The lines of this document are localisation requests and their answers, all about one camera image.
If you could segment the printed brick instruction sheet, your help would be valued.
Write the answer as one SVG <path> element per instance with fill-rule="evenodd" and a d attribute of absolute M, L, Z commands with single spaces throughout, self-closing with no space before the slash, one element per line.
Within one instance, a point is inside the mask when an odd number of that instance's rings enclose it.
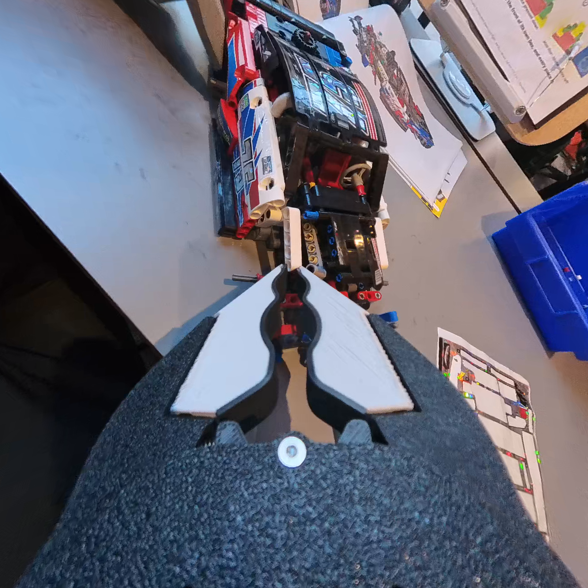
<path fill-rule="evenodd" d="M 587 1 L 462 1 L 533 123 L 587 93 Z"/>

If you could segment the white board stand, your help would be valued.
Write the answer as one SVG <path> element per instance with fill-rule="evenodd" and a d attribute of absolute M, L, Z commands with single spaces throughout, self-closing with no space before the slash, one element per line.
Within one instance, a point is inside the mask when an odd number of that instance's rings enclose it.
<path fill-rule="evenodd" d="M 475 94 L 453 54 L 436 40 L 412 38 L 410 48 L 438 92 L 475 141 L 495 132 L 487 107 Z"/>

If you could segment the open toy instruction booklet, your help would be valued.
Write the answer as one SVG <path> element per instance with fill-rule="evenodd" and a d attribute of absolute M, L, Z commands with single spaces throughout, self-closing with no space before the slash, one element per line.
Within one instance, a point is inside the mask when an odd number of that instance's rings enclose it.
<path fill-rule="evenodd" d="M 342 1 L 339 15 L 321 25 L 342 42 L 350 70 L 375 101 L 389 163 L 440 217 L 467 160 L 461 140 L 426 105 L 401 19 L 387 4 Z"/>

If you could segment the holographic sticker sheet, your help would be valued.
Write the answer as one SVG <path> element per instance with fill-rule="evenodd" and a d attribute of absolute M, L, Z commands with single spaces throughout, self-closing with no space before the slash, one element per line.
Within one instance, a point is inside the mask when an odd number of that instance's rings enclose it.
<path fill-rule="evenodd" d="M 437 367 L 478 416 L 528 515 L 549 540 L 536 416 L 528 381 L 486 352 L 437 329 Z"/>

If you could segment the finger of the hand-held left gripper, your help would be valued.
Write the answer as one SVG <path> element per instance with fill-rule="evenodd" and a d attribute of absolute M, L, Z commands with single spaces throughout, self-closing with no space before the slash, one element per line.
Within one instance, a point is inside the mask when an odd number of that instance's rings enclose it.
<path fill-rule="evenodd" d="M 187 1 L 187 5 L 209 57 L 212 70 L 221 69 L 226 30 L 223 1 Z"/>

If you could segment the blue plastic bin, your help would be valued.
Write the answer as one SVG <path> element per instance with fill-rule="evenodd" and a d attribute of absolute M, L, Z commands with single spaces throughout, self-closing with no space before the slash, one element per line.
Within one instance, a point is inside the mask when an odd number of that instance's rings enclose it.
<path fill-rule="evenodd" d="M 492 239 L 551 352 L 587 360 L 587 181 L 513 217 Z"/>

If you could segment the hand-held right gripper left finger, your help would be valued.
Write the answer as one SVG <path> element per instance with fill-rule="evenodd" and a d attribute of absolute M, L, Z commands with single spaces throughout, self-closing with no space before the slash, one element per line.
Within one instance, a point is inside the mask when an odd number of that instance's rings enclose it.
<path fill-rule="evenodd" d="M 173 400 L 173 415 L 239 423 L 244 433 L 277 404 L 274 337 L 288 270 L 278 266 L 221 309 Z"/>

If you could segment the task sheet on stand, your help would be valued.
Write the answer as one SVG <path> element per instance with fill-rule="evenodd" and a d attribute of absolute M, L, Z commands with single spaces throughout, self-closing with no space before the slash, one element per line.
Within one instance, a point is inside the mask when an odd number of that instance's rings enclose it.
<path fill-rule="evenodd" d="M 516 141 L 530 146 L 543 145 L 562 138 L 587 121 L 585 93 L 540 123 L 533 123 L 527 108 L 465 11 L 462 1 L 419 1 L 419 4 Z"/>

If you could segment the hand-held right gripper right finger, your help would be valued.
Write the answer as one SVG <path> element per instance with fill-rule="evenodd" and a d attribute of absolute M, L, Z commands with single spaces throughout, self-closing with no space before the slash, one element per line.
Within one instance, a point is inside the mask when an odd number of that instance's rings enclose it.
<path fill-rule="evenodd" d="M 312 413 L 342 440 L 352 422 L 372 443 L 387 443 L 379 416 L 410 412 L 415 402 L 370 315 L 309 270 L 298 268 L 299 325 L 306 397 Z"/>

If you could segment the red white toy race car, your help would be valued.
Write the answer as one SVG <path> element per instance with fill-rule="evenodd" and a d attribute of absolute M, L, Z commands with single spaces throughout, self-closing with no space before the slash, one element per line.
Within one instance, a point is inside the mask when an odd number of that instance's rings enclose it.
<path fill-rule="evenodd" d="M 383 122 L 344 45 L 274 1 L 223 1 L 217 234 L 264 243 L 368 311 L 388 267 Z"/>

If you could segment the person's black pants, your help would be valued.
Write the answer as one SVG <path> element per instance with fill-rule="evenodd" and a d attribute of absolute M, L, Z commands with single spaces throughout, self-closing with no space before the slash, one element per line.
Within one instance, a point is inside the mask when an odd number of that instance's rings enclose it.
<path fill-rule="evenodd" d="M 160 353 L 1 177 L 1 587 L 59 520 Z"/>

